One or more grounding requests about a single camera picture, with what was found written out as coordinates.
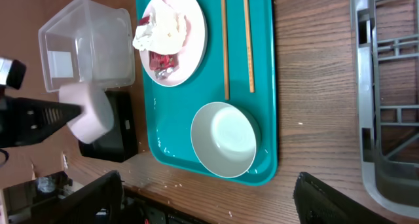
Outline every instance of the plastic bin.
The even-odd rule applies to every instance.
[[[47,92],[68,83],[112,88],[135,81],[131,21],[125,9],[74,0],[38,36]]]

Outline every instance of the wooden chopstick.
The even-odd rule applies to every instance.
[[[250,30],[250,12],[249,12],[249,0],[244,1],[244,20],[246,23],[246,44],[247,44],[247,65],[249,68],[249,85],[250,92],[255,92],[255,75],[253,72],[253,54],[251,47],[251,30]]]
[[[223,56],[224,56],[224,93],[225,99],[230,99],[230,77],[228,75],[228,41],[227,41],[227,10],[226,1],[221,0],[221,12],[223,17]]]

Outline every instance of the tray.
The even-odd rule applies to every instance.
[[[149,1],[136,0],[138,20]],[[221,0],[197,1],[208,27],[206,55],[194,75],[173,88],[154,83],[143,69],[147,134],[150,150],[159,162],[215,176],[200,164],[193,151],[191,123],[203,105],[225,102]],[[248,173],[227,180],[258,186],[270,181],[278,166],[276,66],[272,0],[249,0],[249,6],[256,93],[249,91],[243,0],[227,0],[230,67],[230,100],[227,102],[246,109],[255,117],[261,129],[261,146]]]

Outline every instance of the white label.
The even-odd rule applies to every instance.
[[[126,128],[127,130],[131,129],[131,126],[130,126],[130,121],[129,121],[129,120],[125,120],[125,128]]]
[[[74,77],[70,52],[48,51],[48,65],[51,78]]]

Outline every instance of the plate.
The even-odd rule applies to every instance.
[[[150,78],[162,86],[173,87],[184,83],[199,67],[205,55],[207,45],[207,26],[204,13],[196,0],[163,0],[176,12],[185,15],[187,36],[183,48],[177,54],[179,65],[167,79],[157,79],[155,72],[150,70],[149,51],[140,51],[141,62]],[[151,4],[147,5],[143,18],[151,12]]]

